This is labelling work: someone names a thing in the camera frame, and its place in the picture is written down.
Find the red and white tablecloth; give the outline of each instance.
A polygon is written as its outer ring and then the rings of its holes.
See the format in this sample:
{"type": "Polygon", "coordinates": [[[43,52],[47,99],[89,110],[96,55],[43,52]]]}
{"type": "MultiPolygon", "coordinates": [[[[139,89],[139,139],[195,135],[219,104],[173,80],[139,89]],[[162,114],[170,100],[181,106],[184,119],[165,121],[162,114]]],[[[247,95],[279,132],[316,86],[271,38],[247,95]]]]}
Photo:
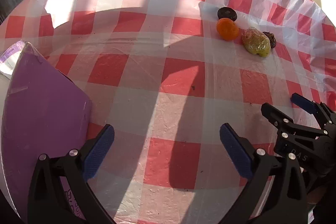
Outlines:
{"type": "Polygon", "coordinates": [[[114,126],[89,184],[117,222],[217,223],[245,184],[223,123],[271,153],[261,104],[309,126],[292,93],[335,109],[335,27],[311,0],[24,0],[0,26],[0,50],[21,38],[89,95],[88,138],[114,126]],[[219,38],[222,6],[241,30],[275,34],[269,57],[219,38]]]}

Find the blue gripper pad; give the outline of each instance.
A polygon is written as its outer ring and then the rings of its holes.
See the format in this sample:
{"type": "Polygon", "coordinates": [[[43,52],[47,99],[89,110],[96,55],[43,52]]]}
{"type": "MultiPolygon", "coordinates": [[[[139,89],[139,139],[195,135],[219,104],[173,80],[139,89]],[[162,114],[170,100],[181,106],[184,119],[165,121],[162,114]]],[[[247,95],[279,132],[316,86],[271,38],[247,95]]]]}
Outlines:
{"type": "Polygon", "coordinates": [[[252,159],[237,139],[239,137],[226,124],[220,127],[219,136],[239,175],[251,179],[253,177],[252,159]]]}
{"type": "Polygon", "coordinates": [[[96,141],[96,143],[83,161],[82,170],[83,179],[85,182],[95,176],[113,141],[114,128],[112,126],[109,126],[96,141]]]}
{"type": "Polygon", "coordinates": [[[291,102],[297,105],[299,108],[302,108],[305,112],[309,114],[316,114],[316,108],[312,101],[304,98],[300,94],[293,93],[291,96],[291,102]]]}

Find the orange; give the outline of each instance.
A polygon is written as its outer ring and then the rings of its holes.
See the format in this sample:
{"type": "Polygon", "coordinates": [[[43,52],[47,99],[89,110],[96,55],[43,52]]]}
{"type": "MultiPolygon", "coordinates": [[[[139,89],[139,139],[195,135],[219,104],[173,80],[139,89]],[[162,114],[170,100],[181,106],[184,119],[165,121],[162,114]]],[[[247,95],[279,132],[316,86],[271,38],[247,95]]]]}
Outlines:
{"type": "Polygon", "coordinates": [[[238,26],[229,18],[221,18],[217,22],[217,32],[227,41],[234,40],[239,35],[238,26]]]}

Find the dark brown fruit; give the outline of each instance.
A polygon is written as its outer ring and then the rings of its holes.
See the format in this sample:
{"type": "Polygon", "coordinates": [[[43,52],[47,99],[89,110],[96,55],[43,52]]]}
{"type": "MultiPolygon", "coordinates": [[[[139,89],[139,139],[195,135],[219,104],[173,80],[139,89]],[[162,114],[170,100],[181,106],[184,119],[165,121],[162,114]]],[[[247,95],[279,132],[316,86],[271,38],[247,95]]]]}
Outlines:
{"type": "Polygon", "coordinates": [[[270,32],[263,32],[263,33],[269,38],[269,41],[271,42],[271,48],[275,48],[275,46],[277,45],[277,41],[274,37],[274,34],[270,32]]]}
{"type": "Polygon", "coordinates": [[[217,12],[218,19],[221,18],[229,18],[232,21],[236,21],[237,19],[237,13],[235,10],[229,7],[222,7],[217,12]]]}

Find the silver screw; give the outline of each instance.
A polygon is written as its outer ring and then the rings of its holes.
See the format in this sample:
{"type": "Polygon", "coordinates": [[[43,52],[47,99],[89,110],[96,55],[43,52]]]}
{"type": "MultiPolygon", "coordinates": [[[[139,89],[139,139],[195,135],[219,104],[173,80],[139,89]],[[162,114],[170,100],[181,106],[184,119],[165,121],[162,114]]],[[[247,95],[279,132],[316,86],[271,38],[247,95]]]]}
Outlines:
{"type": "Polygon", "coordinates": [[[288,154],[288,157],[289,157],[291,160],[295,160],[295,158],[296,158],[295,154],[293,154],[293,153],[289,153],[289,154],[288,154]]]}
{"type": "Polygon", "coordinates": [[[39,160],[45,160],[47,158],[47,155],[46,154],[41,154],[39,156],[39,160]]]}
{"type": "Polygon", "coordinates": [[[257,149],[257,154],[260,155],[260,156],[263,156],[266,154],[265,150],[263,150],[262,148],[258,148],[257,149]]]}
{"type": "Polygon", "coordinates": [[[77,156],[77,154],[78,154],[78,150],[77,149],[70,150],[70,152],[69,152],[69,155],[71,157],[77,156]]]}

